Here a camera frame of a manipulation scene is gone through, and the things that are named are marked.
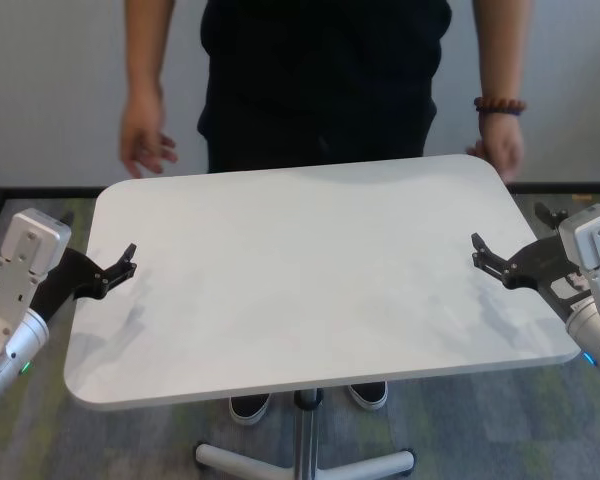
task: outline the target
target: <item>green indicator light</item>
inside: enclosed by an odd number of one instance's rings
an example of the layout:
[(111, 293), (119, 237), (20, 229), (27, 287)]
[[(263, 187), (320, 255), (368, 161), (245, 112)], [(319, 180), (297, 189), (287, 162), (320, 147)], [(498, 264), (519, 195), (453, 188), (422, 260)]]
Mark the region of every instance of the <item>green indicator light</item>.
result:
[(30, 368), (31, 368), (31, 362), (25, 363), (24, 367), (22, 367), (20, 369), (20, 375), (24, 375), (27, 372), (27, 370), (29, 370)]

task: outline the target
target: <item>hand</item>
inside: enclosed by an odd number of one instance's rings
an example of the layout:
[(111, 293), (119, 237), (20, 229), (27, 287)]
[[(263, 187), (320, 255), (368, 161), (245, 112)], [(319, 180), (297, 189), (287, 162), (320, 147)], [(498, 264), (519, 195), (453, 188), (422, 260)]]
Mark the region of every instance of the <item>hand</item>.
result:
[(524, 139), (518, 117), (507, 113), (480, 113), (481, 140), (467, 148), (469, 155), (480, 157), (496, 169), (504, 183), (518, 174), (524, 157)]
[(120, 126), (120, 160), (132, 177), (142, 178), (138, 163), (162, 173), (162, 160), (178, 161), (175, 142), (162, 133), (164, 105), (158, 89), (147, 88), (129, 95)]

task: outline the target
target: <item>person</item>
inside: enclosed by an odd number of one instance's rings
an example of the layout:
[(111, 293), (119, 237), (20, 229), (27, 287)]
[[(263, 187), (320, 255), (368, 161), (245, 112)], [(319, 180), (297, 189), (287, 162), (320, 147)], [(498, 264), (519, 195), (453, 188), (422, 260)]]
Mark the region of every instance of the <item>person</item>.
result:
[[(484, 105), (520, 91), (532, 0), (474, 0)], [(174, 0), (126, 0), (128, 99), (120, 159), (162, 173), (175, 162), (163, 133), (160, 72)], [(198, 123), (209, 172), (420, 157), (436, 107), (432, 78), (451, 21), (446, 0), (208, 0), (201, 24), (209, 54)], [(515, 177), (524, 144), (519, 111), (482, 109), (468, 153)], [(349, 387), (368, 410), (386, 382)], [(257, 422), (268, 395), (232, 398), (232, 417)]]

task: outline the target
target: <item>person's right hand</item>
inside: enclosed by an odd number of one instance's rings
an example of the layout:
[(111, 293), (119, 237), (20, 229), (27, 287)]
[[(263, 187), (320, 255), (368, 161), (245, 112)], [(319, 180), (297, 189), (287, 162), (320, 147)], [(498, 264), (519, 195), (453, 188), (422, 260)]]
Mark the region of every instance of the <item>person's right hand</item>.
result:
[(178, 161), (175, 142), (162, 133), (162, 94), (157, 89), (129, 93), (120, 126), (120, 160), (132, 177), (142, 178), (138, 164), (153, 173), (162, 173), (162, 160)]

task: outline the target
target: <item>baseboard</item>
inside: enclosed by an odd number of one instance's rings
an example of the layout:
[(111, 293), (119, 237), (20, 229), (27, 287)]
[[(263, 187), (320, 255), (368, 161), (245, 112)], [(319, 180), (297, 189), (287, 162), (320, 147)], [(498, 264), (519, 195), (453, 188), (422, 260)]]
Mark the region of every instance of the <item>baseboard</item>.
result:
[[(0, 188), (0, 212), (11, 198), (97, 198), (106, 187), (23, 187)], [(507, 186), (515, 195), (600, 194), (600, 182), (521, 182)]]
[(507, 186), (512, 194), (600, 194), (600, 182), (519, 182)]
[(97, 198), (106, 187), (22, 187), (0, 188), (0, 212), (12, 198)]

